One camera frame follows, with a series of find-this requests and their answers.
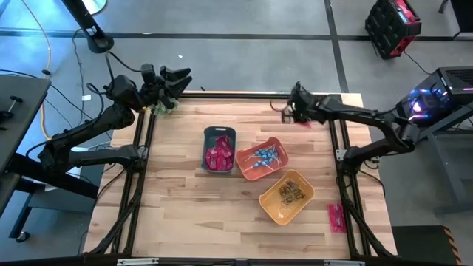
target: gray floor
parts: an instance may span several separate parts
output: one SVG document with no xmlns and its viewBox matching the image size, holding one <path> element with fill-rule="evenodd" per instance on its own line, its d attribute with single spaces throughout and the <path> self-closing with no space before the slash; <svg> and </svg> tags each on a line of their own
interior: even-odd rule
<svg viewBox="0 0 473 266">
<path fill-rule="evenodd" d="M 60 0 L 28 1 L 47 30 L 73 31 L 78 28 Z M 374 0 L 331 0 L 339 35 L 366 35 L 363 25 Z M 437 13 L 440 0 L 411 0 L 423 21 L 422 35 L 452 36 L 449 22 Z M 97 22 L 114 33 L 252 33 L 329 35 L 324 0 L 109 0 L 96 15 Z M 37 29 L 20 0 L 12 0 L 0 17 L 0 27 Z M 70 38 L 50 38 L 52 83 L 74 103 L 81 104 L 81 82 Z M 109 81 L 103 55 L 92 54 L 85 39 L 78 38 L 78 53 L 86 82 L 103 86 Z M 387 109 L 397 103 L 426 75 L 406 56 L 383 61 L 371 43 L 341 41 L 341 58 L 350 92 L 363 95 L 370 108 Z M 473 42 L 415 42 L 409 53 L 427 71 L 437 67 L 473 65 Z M 205 39 L 115 39 L 113 51 L 125 62 L 170 68 L 191 67 L 190 89 L 289 91 L 297 80 L 313 92 L 340 92 L 331 41 L 296 40 L 205 40 Z M 0 68 L 40 75 L 47 62 L 42 37 L 0 37 Z M 140 83 L 139 75 L 112 62 L 115 74 L 126 74 Z M 75 126 L 80 114 L 71 109 L 57 92 L 48 99 Z M 100 108 L 95 95 L 85 102 L 85 111 L 94 116 Z M 68 125 L 46 105 L 50 134 Z M 43 141 L 37 116 L 20 152 Z M 381 137 L 372 130 L 372 138 Z M 103 135 L 85 143 L 107 141 Z M 411 154 L 383 158 L 381 179 L 387 189 L 392 225 L 446 225 L 460 248 L 463 263 L 473 265 L 473 214 L 437 217 L 433 208 L 449 200 L 428 147 L 420 145 Z M 87 229 L 90 214 L 35 209 L 25 229 L 29 241 L 17 244 L 7 235 L 25 199 L 16 193 L 0 219 L 1 260 L 68 256 L 78 252 L 80 236 Z"/>
</svg>

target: wooden tabletop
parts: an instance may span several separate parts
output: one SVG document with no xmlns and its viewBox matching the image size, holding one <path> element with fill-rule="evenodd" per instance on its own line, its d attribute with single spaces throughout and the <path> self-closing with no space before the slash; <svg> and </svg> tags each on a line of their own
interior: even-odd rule
<svg viewBox="0 0 473 266">
<path fill-rule="evenodd" d="M 362 106 L 359 94 L 341 96 L 345 104 Z M 237 149 L 277 137 L 289 163 L 253 182 L 237 167 L 229 175 L 209 174 L 200 168 L 203 130 L 208 126 L 234 128 Z M 347 127 L 352 145 L 371 142 L 366 126 L 347 122 Z M 112 145 L 132 143 L 134 133 L 134 126 L 115 131 Z M 258 198 L 288 169 L 310 182 L 315 197 L 281 226 L 263 211 Z M 117 166 L 104 173 L 102 185 L 120 170 Z M 377 171 L 364 170 L 378 176 Z M 268 100 L 182 99 L 178 110 L 155 124 L 133 256 L 349 259 L 346 234 L 330 231 L 327 205 L 340 202 L 335 178 L 327 124 L 314 123 L 312 129 L 281 124 Z M 98 200 L 84 251 L 94 248 L 117 219 L 124 179 Z M 363 174 L 358 175 L 358 184 L 367 224 L 387 250 L 396 253 L 382 188 Z M 355 237 L 360 250 L 356 226 Z"/>
</svg>

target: black wheel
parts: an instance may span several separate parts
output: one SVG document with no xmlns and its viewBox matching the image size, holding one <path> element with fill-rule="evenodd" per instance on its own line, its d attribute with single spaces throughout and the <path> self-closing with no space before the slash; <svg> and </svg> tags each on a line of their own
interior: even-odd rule
<svg viewBox="0 0 473 266">
<path fill-rule="evenodd" d="M 30 238 L 30 233 L 28 233 L 28 232 L 21 232 L 21 233 L 20 233 L 20 236 L 19 236 L 17 239 L 15 239 L 15 241 L 16 241 L 17 243 L 22 243 L 22 242 L 27 241 L 29 238 Z"/>
</svg>

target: white cable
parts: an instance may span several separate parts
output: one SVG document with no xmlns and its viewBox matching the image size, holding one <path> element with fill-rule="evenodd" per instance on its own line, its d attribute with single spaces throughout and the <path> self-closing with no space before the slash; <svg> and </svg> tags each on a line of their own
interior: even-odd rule
<svg viewBox="0 0 473 266">
<path fill-rule="evenodd" d="M 24 4 L 24 6 L 30 11 L 31 16 L 35 19 L 36 23 L 38 24 L 39 28 L 43 32 L 44 38 L 46 39 L 47 42 L 47 65 L 46 65 L 46 70 L 49 71 L 51 67 L 51 57 L 52 57 L 52 50 L 51 50 L 51 44 L 50 40 L 47 37 L 46 32 L 43 29 L 43 26 L 41 26 L 41 23 L 39 23 L 38 19 L 36 18 L 35 14 L 31 11 L 30 7 L 28 7 L 28 4 L 24 1 L 21 0 Z M 50 78 L 49 75 L 43 74 L 43 78 Z M 51 137 L 47 134 L 46 127 L 44 125 L 44 120 L 45 120 L 46 115 L 44 114 L 44 104 L 41 104 L 41 130 L 43 131 L 43 135 L 50 140 Z"/>
</svg>

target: small parts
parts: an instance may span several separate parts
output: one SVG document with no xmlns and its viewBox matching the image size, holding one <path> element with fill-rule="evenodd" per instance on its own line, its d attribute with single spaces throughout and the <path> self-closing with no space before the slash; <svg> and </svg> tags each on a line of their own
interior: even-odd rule
<svg viewBox="0 0 473 266">
<path fill-rule="evenodd" d="M 284 205 L 289 205 L 292 202 L 305 198 L 304 192 L 299 188 L 297 183 L 291 180 L 288 180 L 284 185 L 279 187 L 279 195 Z"/>
<path fill-rule="evenodd" d="M 249 159 L 255 158 L 255 157 L 259 157 L 262 160 L 258 160 L 257 162 L 253 164 L 253 166 L 251 166 L 248 169 L 245 169 L 243 172 L 246 172 L 253 168 L 258 168 L 260 166 L 266 166 L 269 169 L 271 169 L 271 171 L 274 171 L 273 168 L 269 166 L 271 163 L 274 163 L 274 162 L 277 162 L 278 167 L 279 167 L 279 165 L 281 164 L 281 161 L 279 160 L 279 154 L 278 154 L 278 151 L 275 149 L 275 146 L 276 145 L 273 144 L 272 146 L 266 149 L 256 150 L 254 154 L 248 157 L 245 161 L 248 161 Z"/>
<path fill-rule="evenodd" d="M 10 99 L 13 102 L 10 105 L 10 108 L 8 109 L 8 111 L 0 111 L 0 123 L 6 119 L 10 119 L 13 117 L 14 114 L 12 113 L 12 110 L 13 110 L 13 107 L 16 105 L 16 103 L 23 103 L 23 99 L 21 99 L 20 97 L 10 96 Z M 0 127 L 0 130 L 7 130 L 7 129 L 4 127 Z"/>
<path fill-rule="evenodd" d="M 217 138 L 217 146 L 205 152 L 205 164 L 210 171 L 230 171 L 234 167 L 234 150 L 228 136 Z"/>
</svg>

